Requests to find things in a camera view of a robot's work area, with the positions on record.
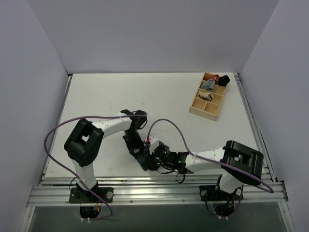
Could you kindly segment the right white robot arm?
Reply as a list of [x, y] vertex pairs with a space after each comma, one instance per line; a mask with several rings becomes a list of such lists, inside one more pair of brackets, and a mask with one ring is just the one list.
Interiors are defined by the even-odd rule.
[[156, 136], [147, 138], [144, 144], [149, 148], [148, 161], [155, 169], [162, 167], [184, 175], [219, 170], [214, 188], [219, 199], [226, 199], [243, 184], [261, 184], [264, 155], [236, 141], [229, 140], [218, 149], [194, 154], [172, 152]]

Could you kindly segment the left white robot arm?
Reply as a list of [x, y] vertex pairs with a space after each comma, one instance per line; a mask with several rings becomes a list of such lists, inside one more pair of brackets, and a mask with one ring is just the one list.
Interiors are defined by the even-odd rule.
[[142, 110], [135, 112], [127, 109], [116, 116], [102, 117], [98, 122], [85, 118], [80, 119], [64, 144], [64, 149], [78, 175], [80, 197], [87, 203], [97, 198], [98, 185], [95, 178], [93, 162], [98, 156], [102, 140], [123, 131], [123, 139], [129, 153], [135, 158], [142, 157], [144, 143], [138, 130], [147, 123], [147, 113]]

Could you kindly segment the navy striped underwear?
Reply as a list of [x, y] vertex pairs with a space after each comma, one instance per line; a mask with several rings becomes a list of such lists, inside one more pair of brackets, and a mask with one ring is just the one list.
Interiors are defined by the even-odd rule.
[[143, 152], [140, 153], [137, 157], [136, 157], [136, 160], [137, 162], [139, 163], [139, 165], [141, 166], [141, 168], [144, 170], [144, 171], [147, 171], [146, 170], [146, 157], [147, 156], [152, 156], [150, 154], [150, 145], [149, 144], [144, 144], [144, 148], [143, 148]]

